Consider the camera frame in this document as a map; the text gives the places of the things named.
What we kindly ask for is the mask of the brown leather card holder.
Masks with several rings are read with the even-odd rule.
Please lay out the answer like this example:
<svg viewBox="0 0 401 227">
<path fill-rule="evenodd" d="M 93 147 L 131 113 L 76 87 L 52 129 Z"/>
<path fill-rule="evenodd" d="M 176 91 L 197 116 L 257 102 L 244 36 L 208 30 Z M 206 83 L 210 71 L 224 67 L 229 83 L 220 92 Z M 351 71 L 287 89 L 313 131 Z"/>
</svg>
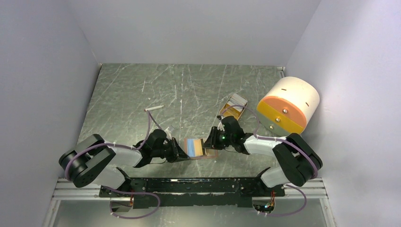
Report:
<svg viewBox="0 0 401 227">
<path fill-rule="evenodd" d="M 218 152 L 216 150 L 204 148 L 203 145 L 203 138 L 185 138 L 183 150 L 191 159 L 208 159 L 218 157 Z"/>
</svg>

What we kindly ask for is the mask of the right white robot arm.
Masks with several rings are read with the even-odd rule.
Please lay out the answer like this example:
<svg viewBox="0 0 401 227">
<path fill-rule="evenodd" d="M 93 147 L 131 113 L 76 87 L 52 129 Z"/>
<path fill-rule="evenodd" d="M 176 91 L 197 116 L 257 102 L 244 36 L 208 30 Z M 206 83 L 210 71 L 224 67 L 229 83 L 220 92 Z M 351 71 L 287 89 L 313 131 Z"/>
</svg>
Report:
<svg viewBox="0 0 401 227">
<path fill-rule="evenodd" d="M 236 152 L 246 155 L 266 155 L 277 160 L 277 167 L 268 167 L 258 175 L 255 190 L 261 196 L 268 195 L 273 187 L 291 183 L 303 186 L 314 179 L 322 168 L 323 162 L 315 151 L 297 133 L 286 137 L 263 137 L 255 133 L 245 133 L 237 119 L 232 116 L 221 120 L 223 129 L 216 126 L 203 147 L 223 150 L 233 147 Z"/>
</svg>

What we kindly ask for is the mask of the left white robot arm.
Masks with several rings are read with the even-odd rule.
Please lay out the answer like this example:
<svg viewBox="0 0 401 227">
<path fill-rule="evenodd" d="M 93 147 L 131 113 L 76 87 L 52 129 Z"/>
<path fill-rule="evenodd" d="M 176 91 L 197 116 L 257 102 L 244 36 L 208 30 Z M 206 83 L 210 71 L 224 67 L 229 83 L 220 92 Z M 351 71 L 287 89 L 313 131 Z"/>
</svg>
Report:
<svg viewBox="0 0 401 227">
<path fill-rule="evenodd" d="M 150 164 L 153 158 L 169 163 L 190 159 L 174 137 L 168 138 L 165 131 L 156 129 L 132 147 L 112 144 L 99 134 L 93 134 L 64 153 L 58 162 L 65 178 L 77 188 L 94 183 L 110 187 L 123 197 L 129 194 L 131 183 L 122 167 L 141 168 Z"/>
</svg>

